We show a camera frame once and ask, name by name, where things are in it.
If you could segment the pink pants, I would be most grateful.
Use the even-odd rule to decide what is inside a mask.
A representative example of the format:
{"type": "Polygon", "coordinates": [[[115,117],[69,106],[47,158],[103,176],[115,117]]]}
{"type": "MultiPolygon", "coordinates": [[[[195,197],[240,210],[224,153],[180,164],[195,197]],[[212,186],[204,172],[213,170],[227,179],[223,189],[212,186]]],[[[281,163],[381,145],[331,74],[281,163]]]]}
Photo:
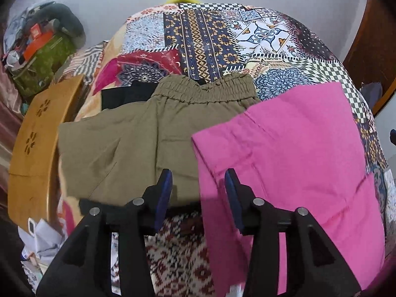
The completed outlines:
{"type": "Polygon", "coordinates": [[[215,292],[243,286],[252,238],[235,227],[224,186],[241,183],[276,208],[303,206],[334,242],[361,288],[380,272],[385,235],[374,178],[339,82],[299,85],[195,133],[199,191],[215,292]]]}

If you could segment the pile of white papers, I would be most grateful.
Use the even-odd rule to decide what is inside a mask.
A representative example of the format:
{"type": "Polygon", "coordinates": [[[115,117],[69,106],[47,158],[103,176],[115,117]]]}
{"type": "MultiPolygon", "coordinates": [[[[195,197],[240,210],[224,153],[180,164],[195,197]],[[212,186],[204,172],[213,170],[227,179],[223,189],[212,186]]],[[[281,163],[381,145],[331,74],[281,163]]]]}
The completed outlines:
{"type": "Polygon", "coordinates": [[[63,218],[58,221],[59,231],[43,219],[37,223],[29,218],[27,231],[18,227],[18,235],[24,244],[20,263],[33,293],[36,293],[46,270],[68,238],[66,221],[63,218]]]}

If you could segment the wooden door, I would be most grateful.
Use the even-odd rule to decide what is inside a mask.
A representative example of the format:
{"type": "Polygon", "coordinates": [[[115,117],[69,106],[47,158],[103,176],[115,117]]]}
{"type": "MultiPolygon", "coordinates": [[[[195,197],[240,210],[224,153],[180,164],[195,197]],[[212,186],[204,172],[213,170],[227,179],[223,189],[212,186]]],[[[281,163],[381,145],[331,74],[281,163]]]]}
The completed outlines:
{"type": "Polygon", "coordinates": [[[376,115],[395,93],[395,18],[381,0],[367,0],[352,46],[343,62],[356,88],[379,82],[383,95],[376,115]]]}

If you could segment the olive green shorts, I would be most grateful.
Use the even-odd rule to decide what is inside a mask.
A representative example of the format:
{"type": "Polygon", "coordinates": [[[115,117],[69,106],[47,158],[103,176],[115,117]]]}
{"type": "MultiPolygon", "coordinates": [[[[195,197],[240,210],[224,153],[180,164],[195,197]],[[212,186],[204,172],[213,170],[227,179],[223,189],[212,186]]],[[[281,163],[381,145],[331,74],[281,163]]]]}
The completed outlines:
{"type": "Polygon", "coordinates": [[[258,101],[248,74],[231,73],[202,85],[171,74],[146,101],[61,124],[58,148],[64,190],[70,197],[122,206],[169,169],[170,204],[197,202],[192,135],[229,121],[258,101]]]}

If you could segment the wooden lap desk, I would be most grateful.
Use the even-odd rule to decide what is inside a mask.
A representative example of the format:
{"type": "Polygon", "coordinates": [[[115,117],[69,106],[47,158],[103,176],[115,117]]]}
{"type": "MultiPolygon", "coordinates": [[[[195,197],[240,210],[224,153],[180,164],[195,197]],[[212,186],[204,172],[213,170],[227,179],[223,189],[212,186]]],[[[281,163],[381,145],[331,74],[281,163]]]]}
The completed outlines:
{"type": "Polygon", "coordinates": [[[58,126],[73,120],[83,89],[83,75],[37,94],[15,140],[8,181],[8,214],[24,231],[32,223],[57,224],[58,126]]]}

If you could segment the patchwork patterned bedspread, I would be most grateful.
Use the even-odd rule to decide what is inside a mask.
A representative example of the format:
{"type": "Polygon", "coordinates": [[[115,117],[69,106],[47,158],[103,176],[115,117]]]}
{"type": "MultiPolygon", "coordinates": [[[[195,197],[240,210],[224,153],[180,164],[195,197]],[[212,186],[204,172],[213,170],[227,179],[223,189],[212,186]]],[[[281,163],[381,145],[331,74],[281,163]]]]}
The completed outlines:
{"type": "Polygon", "coordinates": [[[129,17],[109,42],[72,55],[61,79],[83,75],[78,118],[98,113],[105,89],[134,80],[156,82],[177,68],[206,82],[232,72],[249,73],[258,96],[269,99],[298,84],[342,85],[365,151],[367,172],[385,225],[385,256],[395,259],[395,183],[374,116],[362,89],[341,61],[310,29],[281,12],[236,3],[173,3],[129,17]]]}

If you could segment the black folded garment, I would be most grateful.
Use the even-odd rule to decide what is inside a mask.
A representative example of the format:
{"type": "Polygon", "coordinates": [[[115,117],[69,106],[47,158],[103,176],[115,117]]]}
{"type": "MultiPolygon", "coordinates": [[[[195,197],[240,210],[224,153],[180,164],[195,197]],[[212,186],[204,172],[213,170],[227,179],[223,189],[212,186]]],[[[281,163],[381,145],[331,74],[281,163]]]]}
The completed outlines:
{"type": "MultiPolygon", "coordinates": [[[[80,108],[75,121],[92,117],[105,109],[115,109],[129,103],[144,103],[152,96],[156,86],[157,84],[155,83],[134,82],[131,87],[114,87],[103,89],[95,95],[88,97],[88,99],[85,101],[85,104],[80,108]]],[[[169,202],[169,209],[167,211],[167,217],[171,218],[177,215],[193,213],[200,214],[201,204],[198,199],[191,202],[176,201],[178,188],[176,187],[175,179],[176,174],[174,173],[173,189],[169,202]]]]}

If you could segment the green storage bin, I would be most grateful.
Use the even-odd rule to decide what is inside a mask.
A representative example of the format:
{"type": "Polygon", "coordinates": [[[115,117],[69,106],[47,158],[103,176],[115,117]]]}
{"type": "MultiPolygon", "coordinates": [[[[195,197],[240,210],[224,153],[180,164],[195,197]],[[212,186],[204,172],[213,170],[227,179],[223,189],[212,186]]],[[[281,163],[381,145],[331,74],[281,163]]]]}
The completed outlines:
{"type": "Polygon", "coordinates": [[[76,48],[69,36],[54,33],[52,39],[40,48],[29,61],[22,64],[11,77],[22,98],[26,101],[46,89],[56,71],[74,54],[76,48]]]}

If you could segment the orange box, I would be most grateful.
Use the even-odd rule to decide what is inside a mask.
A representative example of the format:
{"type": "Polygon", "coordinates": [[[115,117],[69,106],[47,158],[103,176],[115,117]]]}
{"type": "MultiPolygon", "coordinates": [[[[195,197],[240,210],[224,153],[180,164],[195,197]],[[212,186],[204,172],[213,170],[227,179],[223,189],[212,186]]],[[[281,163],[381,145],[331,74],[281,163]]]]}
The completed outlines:
{"type": "Polygon", "coordinates": [[[30,58],[43,46],[45,46],[53,37],[54,33],[52,31],[47,31],[40,37],[33,40],[25,49],[24,58],[29,61],[30,58]]]}

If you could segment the grey neck pillow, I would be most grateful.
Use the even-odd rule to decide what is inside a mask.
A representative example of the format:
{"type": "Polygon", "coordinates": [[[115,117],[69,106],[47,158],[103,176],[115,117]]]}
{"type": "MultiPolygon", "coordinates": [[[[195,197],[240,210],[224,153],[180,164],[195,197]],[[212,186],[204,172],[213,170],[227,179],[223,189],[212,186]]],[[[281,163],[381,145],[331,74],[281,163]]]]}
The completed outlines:
{"type": "Polygon", "coordinates": [[[55,32],[69,36],[74,45],[80,49],[85,45],[85,30],[78,17],[69,7],[61,3],[51,3],[37,11],[31,18],[33,24],[52,22],[55,32]]]}

